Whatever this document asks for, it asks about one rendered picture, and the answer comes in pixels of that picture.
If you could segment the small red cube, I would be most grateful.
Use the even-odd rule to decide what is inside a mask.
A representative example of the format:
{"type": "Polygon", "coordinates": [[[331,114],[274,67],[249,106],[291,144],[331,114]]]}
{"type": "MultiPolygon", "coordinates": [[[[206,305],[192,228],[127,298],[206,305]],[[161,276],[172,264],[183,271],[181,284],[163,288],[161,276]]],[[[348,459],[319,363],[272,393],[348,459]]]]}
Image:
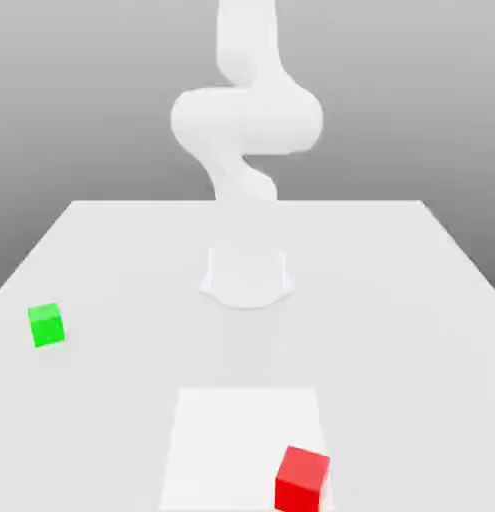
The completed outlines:
{"type": "Polygon", "coordinates": [[[289,445],[275,477],[274,508],[320,512],[330,457],[289,445]]]}

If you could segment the small green cube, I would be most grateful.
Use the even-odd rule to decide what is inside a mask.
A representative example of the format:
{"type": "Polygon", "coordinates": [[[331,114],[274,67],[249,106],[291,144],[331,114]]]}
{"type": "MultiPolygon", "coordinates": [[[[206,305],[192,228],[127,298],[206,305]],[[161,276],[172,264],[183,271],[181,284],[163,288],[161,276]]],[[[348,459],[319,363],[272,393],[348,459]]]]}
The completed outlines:
{"type": "Polygon", "coordinates": [[[62,316],[57,303],[29,307],[28,318],[36,348],[65,340],[62,316]]]}

